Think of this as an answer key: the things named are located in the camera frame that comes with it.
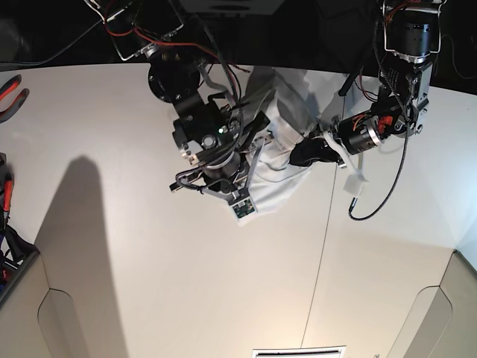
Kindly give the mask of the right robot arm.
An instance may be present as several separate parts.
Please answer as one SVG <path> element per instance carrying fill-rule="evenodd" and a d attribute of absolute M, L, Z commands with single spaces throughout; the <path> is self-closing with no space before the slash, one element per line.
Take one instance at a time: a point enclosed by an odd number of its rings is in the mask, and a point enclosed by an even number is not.
<path fill-rule="evenodd" d="M 148 85 L 172 104 L 173 140 L 190 169 L 176 174 L 171 191 L 188 189 L 228 202 L 249 198 L 259 151 L 257 134 L 269 120 L 244 113 L 248 103 L 217 48 L 180 41 L 184 11 L 177 1 L 87 1 L 112 40 L 130 39 L 150 64 Z"/>

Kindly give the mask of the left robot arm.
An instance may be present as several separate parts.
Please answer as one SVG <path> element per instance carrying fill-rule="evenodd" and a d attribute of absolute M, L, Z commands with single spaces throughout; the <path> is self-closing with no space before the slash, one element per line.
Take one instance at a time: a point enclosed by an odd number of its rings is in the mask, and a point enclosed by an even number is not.
<path fill-rule="evenodd" d="M 380 1 L 381 15 L 373 32 L 373 54 L 381 83 L 368 110 L 330 125 L 318 125 L 290 154 L 293 166 L 315 162 L 344 163 L 322 134 L 345 154 L 361 154 L 390 136 L 412 136 L 423 129 L 429 107 L 433 62 L 440 51 L 440 13 L 443 1 Z"/>

